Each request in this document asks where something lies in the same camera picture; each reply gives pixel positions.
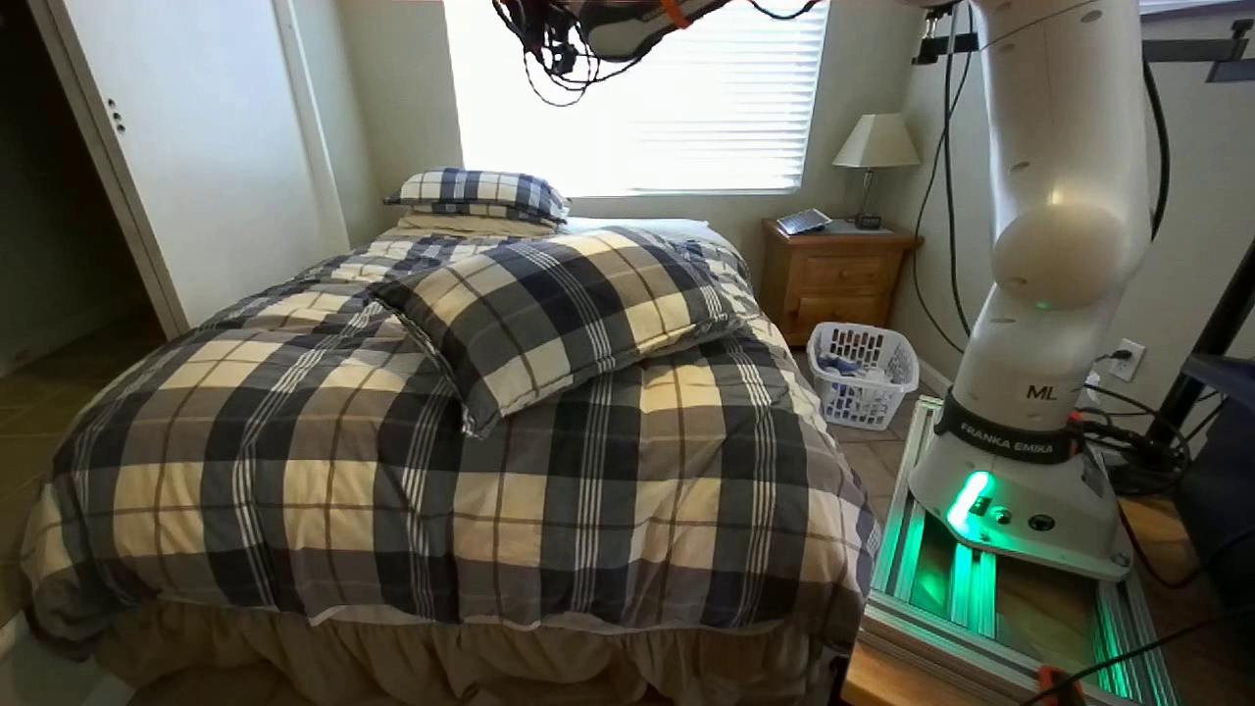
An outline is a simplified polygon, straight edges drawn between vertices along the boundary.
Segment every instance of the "laundry basket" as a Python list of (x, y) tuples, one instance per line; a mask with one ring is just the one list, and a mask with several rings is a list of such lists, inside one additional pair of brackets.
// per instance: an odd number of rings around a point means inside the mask
[(899, 328), (818, 323), (806, 364), (824, 421), (844, 428), (889, 428), (919, 389), (919, 358)]

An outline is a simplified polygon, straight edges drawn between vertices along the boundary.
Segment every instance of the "wooden cabinet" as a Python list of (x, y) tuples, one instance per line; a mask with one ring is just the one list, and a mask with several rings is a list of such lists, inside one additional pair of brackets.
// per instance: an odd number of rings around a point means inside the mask
[(762, 301), (787, 344), (805, 344), (815, 323), (889, 324), (899, 275), (912, 249), (919, 234), (899, 233), (781, 234), (770, 221)]

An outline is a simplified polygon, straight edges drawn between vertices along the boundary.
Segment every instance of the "pillow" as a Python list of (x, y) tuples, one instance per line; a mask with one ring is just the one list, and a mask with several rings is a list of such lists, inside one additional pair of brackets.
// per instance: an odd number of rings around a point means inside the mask
[(524, 224), (564, 224), (564, 198), (533, 172), (439, 169), (417, 172), (388, 204), (431, 217), (488, 217)]
[(404, 212), (396, 221), (396, 233), (417, 233), (417, 234), (517, 234), (517, 241), (550, 241), (558, 234), (562, 224), (533, 224), (533, 221), (502, 221), (502, 217), (431, 217), (431, 212)]
[(600, 374), (736, 328), (700, 264), (611, 233), (478, 251), (413, 288), (390, 284), (384, 301), (452, 368), (465, 436)]

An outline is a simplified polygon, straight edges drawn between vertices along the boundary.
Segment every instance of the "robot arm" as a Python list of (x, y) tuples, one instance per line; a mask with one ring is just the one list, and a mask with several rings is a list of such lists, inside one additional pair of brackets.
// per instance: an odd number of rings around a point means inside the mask
[(976, 9), (993, 292), (909, 492), (967, 544), (1121, 578), (1116, 502), (1066, 412), (1150, 242), (1137, 3)]
[(717, 12), (725, 0), (492, 0), (502, 24), (517, 37), (558, 84), (580, 54), (596, 63), (638, 63), (662, 37)]

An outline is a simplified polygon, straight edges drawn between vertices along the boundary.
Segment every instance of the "wire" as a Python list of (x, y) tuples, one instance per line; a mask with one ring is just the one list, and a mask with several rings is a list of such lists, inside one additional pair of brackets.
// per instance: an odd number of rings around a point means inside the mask
[(1106, 668), (1112, 668), (1112, 662), (1129, 662), (1129, 660), (1137, 660), (1137, 655), (1145, 655), (1145, 651), (1170, 646), (1170, 645), (1177, 645), (1177, 638), (1187, 638), (1187, 636), (1196, 636), (1196, 633), (1202, 633), (1202, 629), (1217, 629), (1217, 624), (1227, 624), (1227, 621), (1239, 621), (1239, 616), (1255, 616), (1255, 604), (1241, 604), (1241, 608), (1230, 608), (1230, 613), (1196, 621), (1196, 624), (1187, 624), (1187, 629), (1181, 629), (1181, 633), (1170, 633), (1170, 636), (1160, 636), (1160, 638), (1151, 638), (1151, 645), (1141, 645), (1141, 646), (1121, 651), (1121, 655), (1112, 655), (1112, 660), (1091, 662), (1091, 668), (1060, 679), (1051, 691), (1040, 691), (1040, 693), (1024, 698), (1024, 706), (1048, 701), (1048, 698), (1069, 691), (1073, 684), (1082, 684), (1087, 675), (1099, 675), (1099, 672), (1106, 672)]
[[(958, 49), (958, 19), (947, 24), (947, 41), (946, 41), (946, 94), (951, 92), (951, 49)], [(947, 149), (947, 127), (951, 115), (942, 115), (942, 165), (946, 165), (946, 242), (947, 242), (947, 301), (958, 314), (958, 324), (966, 328), (966, 336), (973, 336), (967, 314), (966, 314), (966, 300), (958, 292), (958, 217), (951, 217), (951, 149)]]
[[(570, 106), (576, 106), (596, 84), (619, 80), (619, 75), (626, 75), (626, 70), (638, 63), (638, 60), (631, 60), (631, 63), (624, 63), (624, 68), (617, 68), (617, 70), (600, 70), (600, 60), (596, 60), (590, 53), (580, 53), (580, 60), (585, 60), (585, 68), (590, 68), (590, 75), (585, 75), (585, 80), (564, 80), (564, 75), (551, 75), (546, 63), (536, 63), (533, 54), (522, 53), (522, 75), (524, 75), (530, 92), (533, 92), (546, 106), (570, 109)], [(564, 92), (570, 97), (564, 97), (564, 104), (550, 97), (550, 94), (536, 85), (533, 68), (539, 68), (546, 80), (550, 80), (558, 92)]]
[(576, 16), (570, 16), (558, 0), (492, 0), (499, 19), (511, 29), (511, 37), (522, 49), (522, 68), (539, 104), (550, 104), (530, 70), (530, 60), (546, 70), (546, 80), (572, 94), (572, 104), (600, 80), (600, 68), (590, 63), (587, 80), (570, 80), (587, 53), (580, 53), (570, 37), (576, 29)]
[[(947, 122), (951, 109), (962, 106), (966, 85), (967, 85), (967, 75), (973, 75), (973, 54), (966, 54), (958, 92), (951, 92), (951, 94), (947, 94), (947, 92), (942, 94), (942, 115), (946, 115), (946, 122)], [(930, 209), (930, 200), (932, 200), (932, 186), (937, 186), (946, 136), (947, 136), (947, 128), (942, 128), (937, 143), (932, 143), (930, 179), (926, 179), (926, 191), (919, 198), (912, 233), (921, 233), (921, 224), (926, 224), (926, 209)], [(909, 292), (912, 292), (919, 310), (921, 310), (921, 314), (930, 319), (930, 324), (937, 328), (937, 336), (942, 336), (951, 352), (966, 352), (966, 344), (958, 344), (958, 343), (946, 334), (946, 324), (937, 323), (932, 307), (926, 301), (921, 284), (919, 284), (919, 259), (909, 259)]]
[(1102, 389), (1102, 383), (1082, 383), (1082, 389), (1091, 389), (1091, 391), (1099, 391), (1099, 395), (1108, 395), (1108, 400), (1121, 400), (1121, 403), (1129, 403), (1129, 407), (1137, 407), (1137, 412), (1145, 412), (1145, 417), (1157, 417), (1157, 407), (1150, 407), (1150, 403), (1137, 400), (1137, 395), (1121, 395), (1121, 391)]
[(1106, 417), (1151, 417), (1151, 412), (1141, 412), (1141, 407), (1116, 407), (1116, 412), (1106, 412)]
[(1082, 417), (1102, 417), (1102, 424), (1112, 428), (1112, 417), (1108, 417), (1106, 407), (1073, 407), (1073, 412), (1082, 412)]
[(1174, 447), (1151, 445), (1141, 432), (1116, 428), (1108, 412), (1099, 412), (1099, 421), (1073, 421), (1069, 428), (1077, 432), (1082, 445), (1116, 453), (1121, 463), (1108, 467), (1108, 483), (1116, 493), (1137, 498), (1137, 493), (1170, 493), (1185, 472), (1192, 467), (1187, 459), (1187, 441), (1174, 428)]
[(1192, 432), (1181, 436), (1181, 445), (1187, 447), (1202, 428), (1211, 428), (1219, 421), (1219, 403), (1198, 421), (1192, 424)]
[(810, 12), (818, 0), (805, 0), (797, 12), (772, 12), (762, 0), (747, 0), (762, 16), (770, 19), (800, 19), (805, 12)]
[(1174, 145), (1170, 145), (1170, 122), (1166, 122), (1160, 85), (1157, 85), (1150, 63), (1141, 63), (1141, 84), (1145, 84), (1145, 97), (1150, 97), (1150, 115), (1151, 115), (1151, 136), (1157, 136), (1157, 149), (1160, 149), (1160, 186), (1157, 186), (1157, 200), (1151, 200), (1151, 212), (1150, 212), (1150, 242), (1151, 242), (1160, 234), (1166, 209), (1170, 209)]

